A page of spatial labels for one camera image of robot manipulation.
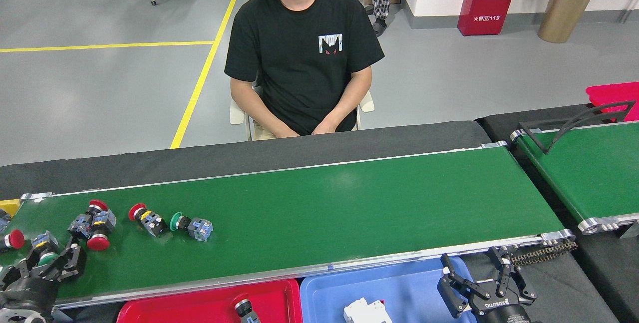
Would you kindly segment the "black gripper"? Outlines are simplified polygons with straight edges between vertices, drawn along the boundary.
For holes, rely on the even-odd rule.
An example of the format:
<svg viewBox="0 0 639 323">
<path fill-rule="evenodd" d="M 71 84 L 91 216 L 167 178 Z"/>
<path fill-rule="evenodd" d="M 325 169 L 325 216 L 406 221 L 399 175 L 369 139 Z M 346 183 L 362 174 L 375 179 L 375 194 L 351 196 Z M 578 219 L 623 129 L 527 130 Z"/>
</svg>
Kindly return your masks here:
<svg viewBox="0 0 639 323">
<path fill-rule="evenodd" d="M 50 262 L 35 268 L 30 277 L 28 259 L 3 268 L 0 274 L 1 307 L 9 310 L 50 310 L 60 283 L 84 273 L 87 255 L 78 243 L 71 243 Z"/>
<path fill-rule="evenodd" d="M 456 273 L 449 255 L 441 255 L 443 275 L 437 289 L 450 314 L 458 319 L 470 307 L 472 296 L 476 299 L 478 323 L 531 323 L 524 305 L 531 305 L 537 295 L 527 288 L 520 265 L 523 259 L 513 256 L 507 247 L 491 247 L 487 252 L 498 271 L 495 287 L 487 291 L 479 284 Z"/>
</svg>

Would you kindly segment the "person's right hand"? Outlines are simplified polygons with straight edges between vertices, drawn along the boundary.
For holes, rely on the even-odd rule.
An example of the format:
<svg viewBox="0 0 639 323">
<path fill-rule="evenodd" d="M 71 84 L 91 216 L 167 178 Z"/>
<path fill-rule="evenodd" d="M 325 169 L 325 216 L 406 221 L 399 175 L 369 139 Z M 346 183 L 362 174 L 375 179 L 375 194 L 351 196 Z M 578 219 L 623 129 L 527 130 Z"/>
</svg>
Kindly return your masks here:
<svg viewBox="0 0 639 323">
<path fill-rule="evenodd" d="M 288 127 L 285 124 L 274 125 L 271 128 L 271 132 L 274 134 L 276 138 L 284 138 L 284 137 L 300 137 L 301 135 L 297 134 L 294 130 Z"/>
</svg>

